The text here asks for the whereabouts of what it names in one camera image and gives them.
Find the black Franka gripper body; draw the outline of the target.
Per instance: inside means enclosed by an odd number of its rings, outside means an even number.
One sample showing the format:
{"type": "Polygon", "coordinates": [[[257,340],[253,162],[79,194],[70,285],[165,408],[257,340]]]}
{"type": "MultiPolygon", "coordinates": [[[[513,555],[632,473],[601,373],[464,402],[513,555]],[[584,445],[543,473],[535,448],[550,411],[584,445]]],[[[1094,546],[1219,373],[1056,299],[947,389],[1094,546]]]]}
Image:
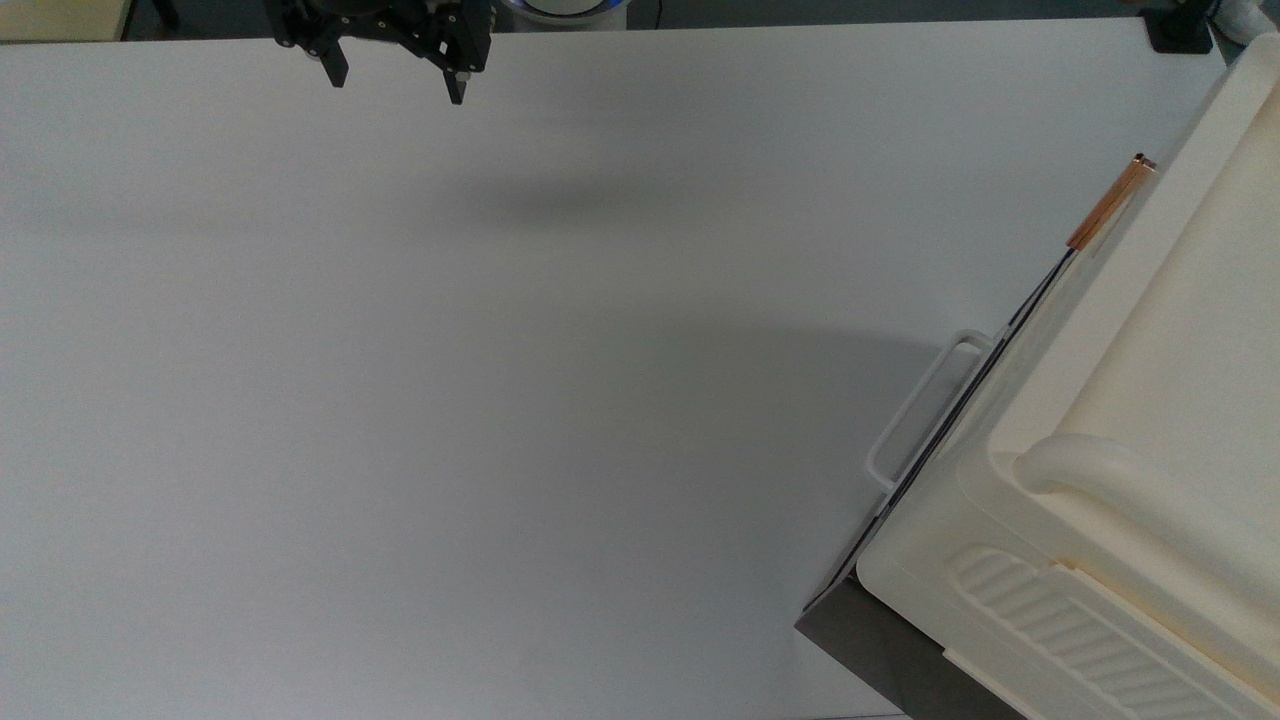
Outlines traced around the black Franka gripper body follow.
{"type": "Polygon", "coordinates": [[[264,10],[276,44],[315,61],[320,47],[365,38],[472,73],[486,69],[497,22],[489,1],[265,1],[264,10]]]}

